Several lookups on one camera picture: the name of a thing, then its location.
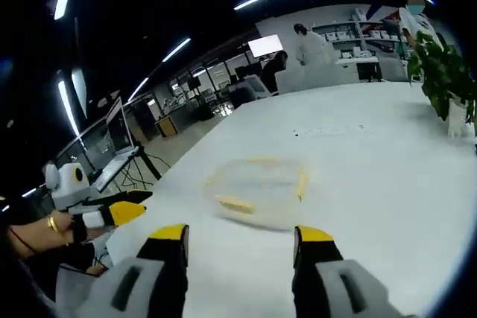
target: bracelet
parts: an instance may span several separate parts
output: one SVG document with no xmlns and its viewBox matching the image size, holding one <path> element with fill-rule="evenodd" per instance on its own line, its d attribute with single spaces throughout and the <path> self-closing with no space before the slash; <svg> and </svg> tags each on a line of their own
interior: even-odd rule
<svg viewBox="0 0 477 318">
<path fill-rule="evenodd" d="M 66 242 L 66 246 L 69 245 L 69 242 L 63 237 L 63 233 L 60 232 L 58 229 L 57 223 L 54 221 L 54 218 L 52 216 L 48 216 L 46 218 L 46 223 L 48 224 L 48 227 L 51 228 L 53 231 L 55 231 L 59 236 L 63 238 Z"/>
</svg>

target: white planter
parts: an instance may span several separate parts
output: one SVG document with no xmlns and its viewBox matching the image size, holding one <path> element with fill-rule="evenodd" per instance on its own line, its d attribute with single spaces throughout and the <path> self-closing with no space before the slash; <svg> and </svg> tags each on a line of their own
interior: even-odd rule
<svg viewBox="0 0 477 318">
<path fill-rule="evenodd" d="M 449 137 L 462 137 L 467 134 L 465 118 L 467 115 L 467 104 L 461 104 L 459 97 L 449 100 L 449 117 L 447 135 Z"/>
</svg>

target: laptop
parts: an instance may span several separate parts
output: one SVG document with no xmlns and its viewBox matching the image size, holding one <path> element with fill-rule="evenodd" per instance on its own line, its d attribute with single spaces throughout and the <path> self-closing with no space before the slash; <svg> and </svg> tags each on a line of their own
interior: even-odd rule
<svg viewBox="0 0 477 318">
<path fill-rule="evenodd" d="M 121 98 L 118 98 L 106 114 L 107 135 L 113 143 L 114 157 L 104 167 L 103 172 L 92 184 L 102 192 L 120 171 L 136 155 L 139 148 L 134 147 L 126 116 L 122 108 Z"/>
</svg>

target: floor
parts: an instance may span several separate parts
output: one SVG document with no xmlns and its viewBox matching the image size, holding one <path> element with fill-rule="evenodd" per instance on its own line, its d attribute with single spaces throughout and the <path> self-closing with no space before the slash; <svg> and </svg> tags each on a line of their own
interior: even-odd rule
<svg viewBox="0 0 477 318">
<path fill-rule="evenodd" d="M 212 130 L 224 119 L 225 116 L 229 115 L 230 113 L 231 111 L 228 110 L 227 113 L 218 113 L 212 119 L 209 119 L 208 121 L 197 122 L 184 130 L 182 133 L 179 133 L 173 137 L 163 138 L 158 136 L 145 144 L 145 151 L 150 155 L 151 161 L 153 162 L 156 169 L 162 175 L 164 175 L 169 169 L 168 166 L 173 166 L 175 163 L 177 163 L 184 154 L 194 147 L 196 143 L 198 143 L 210 130 Z M 154 184 L 156 180 L 152 173 L 147 169 L 144 162 L 141 159 L 136 159 L 136 164 L 139 167 L 139 171 L 134 162 L 131 162 L 129 167 L 130 176 L 134 179 L 141 179 L 142 175 L 142 180 L 144 182 Z M 117 193 L 119 188 L 121 188 L 122 191 L 132 188 L 144 189 L 144 185 L 141 182 L 134 182 L 136 185 L 133 185 L 131 180 L 125 178 L 123 171 L 123 173 L 120 173 L 116 177 L 116 183 L 112 182 L 109 184 L 103 194 L 108 195 Z"/>
</svg>

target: computer screen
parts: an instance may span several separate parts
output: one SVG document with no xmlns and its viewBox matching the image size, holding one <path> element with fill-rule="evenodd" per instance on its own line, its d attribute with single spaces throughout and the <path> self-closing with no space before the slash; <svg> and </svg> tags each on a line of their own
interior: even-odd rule
<svg viewBox="0 0 477 318">
<path fill-rule="evenodd" d="M 118 98 L 106 115 L 106 125 L 116 152 L 133 146 L 133 141 L 122 109 L 121 98 Z"/>
<path fill-rule="evenodd" d="M 248 42 L 253 57 L 261 57 L 272 52 L 283 50 L 282 43 L 278 35 L 265 36 L 257 40 Z"/>
</svg>

